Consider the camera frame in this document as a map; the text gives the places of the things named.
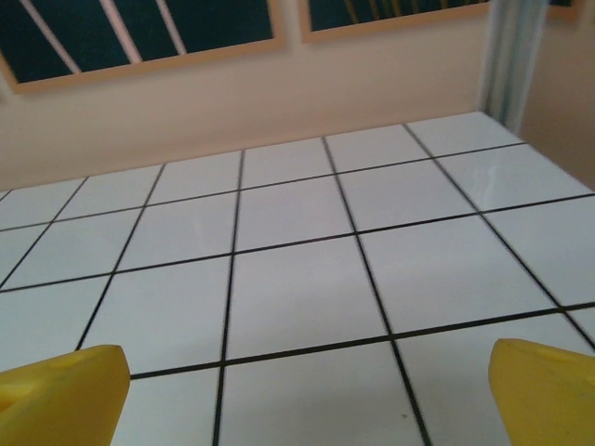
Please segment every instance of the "tile floor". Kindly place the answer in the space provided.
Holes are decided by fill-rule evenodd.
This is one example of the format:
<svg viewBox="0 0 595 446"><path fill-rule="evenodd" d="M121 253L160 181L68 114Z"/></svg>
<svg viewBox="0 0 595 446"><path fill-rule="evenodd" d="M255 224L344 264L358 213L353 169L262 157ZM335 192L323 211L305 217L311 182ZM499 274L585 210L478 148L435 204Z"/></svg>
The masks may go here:
<svg viewBox="0 0 595 446"><path fill-rule="evenodd" d="M0 370L119 344L115 446L508 444L595 338L595 194L481 113L0 193Z"/></svg>

